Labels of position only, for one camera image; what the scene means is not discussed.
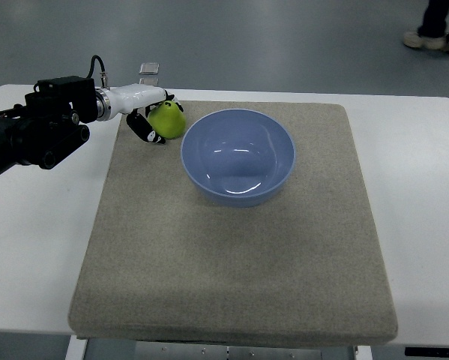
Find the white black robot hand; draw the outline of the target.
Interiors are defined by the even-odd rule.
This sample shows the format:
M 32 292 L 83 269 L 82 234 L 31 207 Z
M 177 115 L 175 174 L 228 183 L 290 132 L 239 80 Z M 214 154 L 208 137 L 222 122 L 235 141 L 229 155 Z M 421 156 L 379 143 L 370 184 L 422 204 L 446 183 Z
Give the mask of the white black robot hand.
M 132 84 L 116 88 L 97 88 L 99 121 L 107 121 L 118 114 L 125 115 L 128 127 L 144 142 L 164 145 L 166 138 L 148 122 L 151 111 L 163 104 L 177 106 L 178 114 L 184 109 L 177 97 L 167 90 L 144 84 Z

